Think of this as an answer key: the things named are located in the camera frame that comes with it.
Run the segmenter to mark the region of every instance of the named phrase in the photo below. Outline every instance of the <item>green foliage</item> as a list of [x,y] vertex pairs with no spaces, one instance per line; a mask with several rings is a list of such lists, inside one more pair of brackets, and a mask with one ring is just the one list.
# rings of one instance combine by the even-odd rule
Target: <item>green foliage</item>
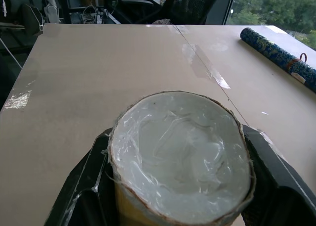
[[316,50],[316,0],[234,0],[227,24],[275,25],[307,34],[296,37]]

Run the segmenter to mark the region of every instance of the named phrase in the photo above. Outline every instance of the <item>table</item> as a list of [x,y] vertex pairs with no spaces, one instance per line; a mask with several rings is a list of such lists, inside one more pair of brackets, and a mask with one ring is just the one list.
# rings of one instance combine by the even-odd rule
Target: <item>table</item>
[[[253,27],[316,67],[313,50],[271,28]],[[43,225],[94,139],[163,90],[209,96],[264,130],[316,192],[316,94],[239,41],[242,29],[47,24],[0,113],[0,225]]]

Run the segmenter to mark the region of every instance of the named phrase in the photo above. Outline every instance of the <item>blue rolled scroll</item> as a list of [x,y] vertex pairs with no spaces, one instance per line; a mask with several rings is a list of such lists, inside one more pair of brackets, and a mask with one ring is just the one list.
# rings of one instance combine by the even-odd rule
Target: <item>blue rolled scroll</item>
[[251,28],[243,29],[240,38],[312,91],[316,92],[316,70],[314,68]]

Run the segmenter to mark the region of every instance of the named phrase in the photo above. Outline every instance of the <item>clear plastic film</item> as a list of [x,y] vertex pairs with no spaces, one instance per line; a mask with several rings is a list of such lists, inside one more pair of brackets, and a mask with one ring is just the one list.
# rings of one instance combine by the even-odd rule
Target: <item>clear plastic film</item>
[[146,97],[119,118],[111,140],[122,187],[170,222],[212,222],[249,192],[240,124],[209,98],[181,91]]

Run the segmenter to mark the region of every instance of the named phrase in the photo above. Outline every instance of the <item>black holder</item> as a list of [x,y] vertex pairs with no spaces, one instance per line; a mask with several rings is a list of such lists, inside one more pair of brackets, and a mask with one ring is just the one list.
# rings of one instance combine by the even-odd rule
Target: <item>black holder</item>
[[[67,177],[45,226],[119,226],[108,129]],[[257,177],[254,199],[242,212],[246,226],[316,226],[316,197],[260,133],[243,126]]]

